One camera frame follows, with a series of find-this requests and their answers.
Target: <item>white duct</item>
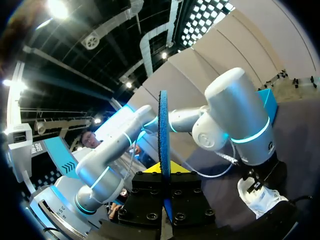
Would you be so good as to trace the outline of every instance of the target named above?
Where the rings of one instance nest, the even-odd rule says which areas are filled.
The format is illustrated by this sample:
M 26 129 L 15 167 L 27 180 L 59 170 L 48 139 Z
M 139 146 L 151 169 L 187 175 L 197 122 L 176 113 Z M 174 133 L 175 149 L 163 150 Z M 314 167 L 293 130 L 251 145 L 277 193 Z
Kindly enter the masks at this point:
M 153 73 L 152 60 L 151 60 L 151 51 L 150 51 L 150 43 L 149 40 L 154 38 L 155 36 L 163 33 L 168 30 L 168 34 L 166 36 L 166 44 L 168 46 L 172 46 L 172 38 L 175 29 L 175 21 L 177 18 L 178 6 L 182 0 L 172 0 L 170 7 L 170 17 L 169 21 L 161 26 L 156 27 L 149 31 L 146 35 L 144 35 L 140 41 L 140 50 L 142 54 L 142 59 L 146 71 L 146 75 L 149 78 Z
M 69 127 L 85 125 L 89 127 L 91 121 L 89 119 L 74 119 L 74 120 L 58 120 L 58 121 L 38 121 L 36 123 L 36 128 L 39 135 L 43 135 L 48 129 L 63 129 L 68 130 Z
M 133 65 L 128 71 L 125 72 L 125 74 L 123 74 L 119 80 L 120 82 L 122 82 L 123 84 L 125 84 L 126 82 L 128 82 L 129 76 L 130 74 L 132 74 L 138 67 L 140 67 L 142 64 L 144 63 L 144 61 L 141 59 L 140 61 L 138 61 L 135 65 Z
M 141 11 L 144 0 L 130 0 L 131 8 L 119 13 L 113 18 L 101 24 L 98 28 L 93 30 L 81 43 L 86 47 L 86 39 L 91 36 L 97 36 L 99 39 L 110 33 L 113 29 L 123 24 L 125 21 L 130 20 L 134 16 L 138 15 Z

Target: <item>glowing blue light ring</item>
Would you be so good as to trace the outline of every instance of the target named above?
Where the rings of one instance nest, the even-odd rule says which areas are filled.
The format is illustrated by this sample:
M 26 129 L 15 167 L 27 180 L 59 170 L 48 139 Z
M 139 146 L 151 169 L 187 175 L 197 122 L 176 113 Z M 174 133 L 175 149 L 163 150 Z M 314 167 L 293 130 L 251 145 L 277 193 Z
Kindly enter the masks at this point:
M 177 133 L 177 131 L 176 131 L 176 130 L 174 129 L 174 127 L 172 126 L 170 119 L 169 119 L 169 125 L 170 125 L 170 128 L 172 129 L 172 131 L 174 131 L 175 133 Z
M 98 182 L 102 179 L 102 177 L 106 174 L 106 172 L 109 170 L 109 166 L 103 171 L 103 173 L 98 177 L 97 180 L 95 180 L 94 184 L 92 184 L 92 186 L 90 187 L 91 189 L 93 189 Z
M 157 121 L 157 120 L 158 120 L 158 116 L 156 116 L 152 121 L 146 123 L 146 124 L 143 125 L 143 126 L 144 126 L 144 127 L 149 126 L 149 125 L 153 124 L 153 123 L 154 123 L 155 121 Z
M 130 146 L 132 145 L 132 141 L 130 139 L 130 137 L 128 136 L 128 134 L 126 134 L 125 132 L 123 132 L 123 135 L 126 136 L 126 138 L 129 140 Z
M 75 201 L 76 201 L 76 204 L 77 204 L 83 211 L 85 211 L 85 212 L 87 212 L 87 213 L 91 213 L 91 214 L 96 212 L 96 211 L 89 211 L 89 210 L 84 209 L 84 208 L 80 205 L 80 203 L 78 202 L 78 195 L 75 196 Z
M 247 137 L 247 138 L 244 138 L 244 139 L 238 139 L 238 140 L 231 138 L 231 140 L 235 144 L 244 144 L 244 143 L 250 142 L 250 141 L 260 137 L 261 134 L 263 134 L 267 130 L 267 128 L 269 126 L 269 123 L 270 123 L 270 117 L 268 117 L 268 121 L 266 122 L 266 125 L 258 133 L 256 133 L 255 135 Z

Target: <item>checkered pattern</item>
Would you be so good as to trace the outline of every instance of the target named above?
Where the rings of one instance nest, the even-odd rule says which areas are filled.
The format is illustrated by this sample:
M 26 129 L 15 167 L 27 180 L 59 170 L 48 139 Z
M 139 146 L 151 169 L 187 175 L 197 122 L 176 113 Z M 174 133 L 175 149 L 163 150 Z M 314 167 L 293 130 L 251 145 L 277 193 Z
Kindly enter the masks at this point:
M 220 22 L 234 9 L 228 0 L 197 0 L 183 29 L 182 44 L 187 47 L 195 44 L 213 24 Z

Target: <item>black table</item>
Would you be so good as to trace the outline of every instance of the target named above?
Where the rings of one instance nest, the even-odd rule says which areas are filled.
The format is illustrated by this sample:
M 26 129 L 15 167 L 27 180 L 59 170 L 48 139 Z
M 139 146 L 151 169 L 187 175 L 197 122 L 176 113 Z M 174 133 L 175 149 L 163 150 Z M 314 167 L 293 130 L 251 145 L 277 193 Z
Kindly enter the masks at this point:
M 310 217 L 315 213 L 314 209 L 310 211 L 313 202 L 320 203 L 317 195 L 320 186 L 320 99 L 279 103 L 273 131 L 278 158 L 287 165 L 285 197 L 316 197 L 314 201 L 297 203 L 302 214 Z M 231 147 L 226 146 L 225 152 L 231 155 Z M 201 148 L 187 162 L 207 175 L 221 173 L 229 166 L 215 153 Z M 219 227 L 230 225 L 238 230 L 256 219 L 255 214 L 239 197 L 237 183 L 240 178 L 237 167 L 233 167 L 222 177 L 202 179 L 203 192 L 216 212 Z

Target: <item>air vent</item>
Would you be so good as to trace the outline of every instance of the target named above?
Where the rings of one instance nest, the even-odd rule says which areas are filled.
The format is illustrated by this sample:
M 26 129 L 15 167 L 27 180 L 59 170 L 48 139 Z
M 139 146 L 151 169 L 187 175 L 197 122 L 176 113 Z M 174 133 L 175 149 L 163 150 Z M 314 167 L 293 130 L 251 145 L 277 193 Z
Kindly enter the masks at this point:
M 98 46 L 99 42 L 100 42 L 99 36 L 95 32 L 92 32 L 81 43 L 83 46 L 85 46 L 86 49 L 92 50 Z

